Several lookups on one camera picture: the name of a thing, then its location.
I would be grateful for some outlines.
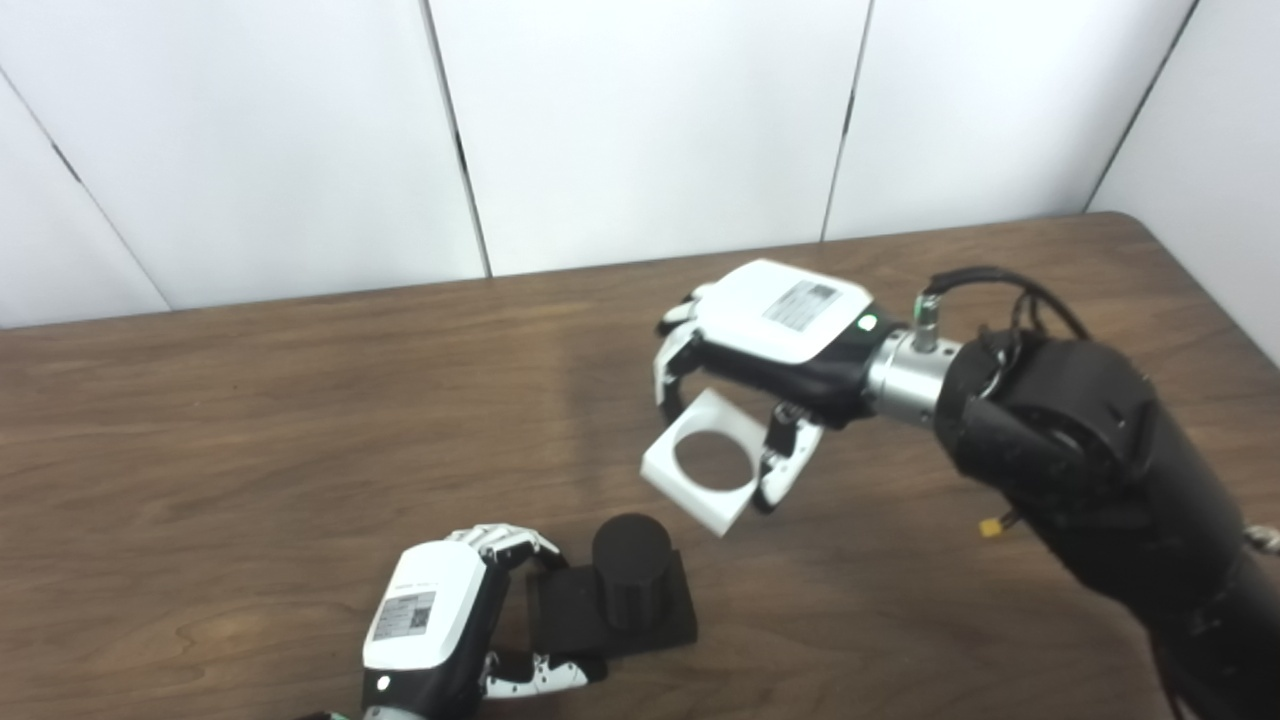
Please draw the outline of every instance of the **black cylinder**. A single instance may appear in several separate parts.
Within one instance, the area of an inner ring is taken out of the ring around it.
[[[618,515],[591,541],[596,602],[609,626],[641,633],[667,614],[671,536],[648,515]]]

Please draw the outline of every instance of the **black peg on base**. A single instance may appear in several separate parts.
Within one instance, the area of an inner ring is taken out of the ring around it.
[[[530,577],[535,652],[618,657],[698,639],[680,551],[660,523],[639,514],[609,519],[595,533],[591,560]]]

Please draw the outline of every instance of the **qr code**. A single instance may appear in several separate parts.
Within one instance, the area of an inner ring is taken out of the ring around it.
[[[383,610],[374,624],[374,641],[425,635],[434,603],[434,592],[388,598],[383,602]]]
[[[777,302],[769,305],[764,311],[764,319],[804,332],[837,297],[840,291],[833,287],[800,281]]]

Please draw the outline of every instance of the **black square base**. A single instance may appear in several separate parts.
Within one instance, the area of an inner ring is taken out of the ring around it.
[[[529,626],[534,652],[621,657],[698,641],[698,616],[680,551],[671,552],[667,614],[641,633],[609,626],[596,605],[595,568],[570,568],[529,578]]]

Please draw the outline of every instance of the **black arm cover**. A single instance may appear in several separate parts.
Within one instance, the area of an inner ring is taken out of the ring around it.
[[[936,432],[1000,489],[1075,578],[1147,628],[1203,720],[1280,717],[1280,596],[1240,511],[1147,379],[1115,350],[1024,336],[997,392],[980,343],[956,356]]]

